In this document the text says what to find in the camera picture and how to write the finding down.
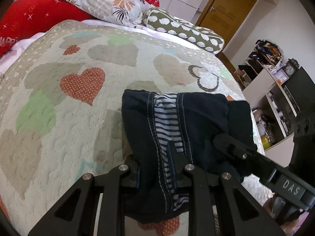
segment metal screw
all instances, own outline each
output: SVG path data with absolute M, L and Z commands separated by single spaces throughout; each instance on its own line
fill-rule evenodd
M 90 180 L 92 177 L 92 174 L 91 173 L 85 173 L 83 176 L 82 176 L 82 179 L 83 180 Z
M 191 171 L 191 170 L 194 170 L 194 169 L 195 169 L 195 166 L 194 166 L 193 164 L 187 164 L 187 165 L 185 166 L 185 169 Z
M 122 164 L 118 168 L 119 168 L 120 171 L 126 171 L 128 169 L 128 165 Z
M 224 173 L 222 174 L 222 177 L 223 177 L 224 179 L 226 179 L 226 180 L 229 180 L 232 176 L 231 176 L 230 173 L 224 172 Z

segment black screen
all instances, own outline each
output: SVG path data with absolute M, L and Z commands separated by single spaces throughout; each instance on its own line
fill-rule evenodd
M 307 112 L 315 103 L 315 83 L 301 67 L 285 86 L 291 93 L 301 112 Z

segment white bed sheet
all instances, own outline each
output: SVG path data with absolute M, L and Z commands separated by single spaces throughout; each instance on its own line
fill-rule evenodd
M 98 20 L 98 19 L 83 20 L 82 23 L 90 25 L 90 26 L 109 26 L 109 27 L 123 29 L 126 31 L 142 33 L 142 34 L 146 34 L 148 36 L 154 37 L 154 38 L 171 41 L 171 42 L 183 45 L 193 50 L 200 50 L 200 48 L 198 48 L 196 45 L 186 40 L 183 40 L 177 36 L 154 31 L 145 26 L 138 25 L 137 28 L 130 28 L 130 27 L 120 26 L 120 25 L 116 25 L 116 24 Z M 35 42 L 38 38 L 42 37 L 44 34 L 45 33 L 37 33 L 33 35 L 31 38 L 23 39 L 15 43 L 12 46 L 12 48 L 0 58 L 0 74 L 5 73 L 5 71 L 8 70 L 8 68 L 19 58 L 19 56 L 21 56 L 21 54 L 27 49 L 28 46 L 31 45 L 33 42 Z

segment wooden door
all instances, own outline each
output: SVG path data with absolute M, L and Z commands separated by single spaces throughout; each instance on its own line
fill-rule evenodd
M 231 40 L 257 0 L 210 0 L 197 25 L 209 28 Z

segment yellow object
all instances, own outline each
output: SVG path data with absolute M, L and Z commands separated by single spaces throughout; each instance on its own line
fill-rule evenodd
M 262 146 L 264 147 L 264 150 L 268 149 L 271 147 L 271 144 L 270 142 L 268 141 L 267 137 L 264 135 L 264 136 L 261 136 L 261 141 L 262 141 Z

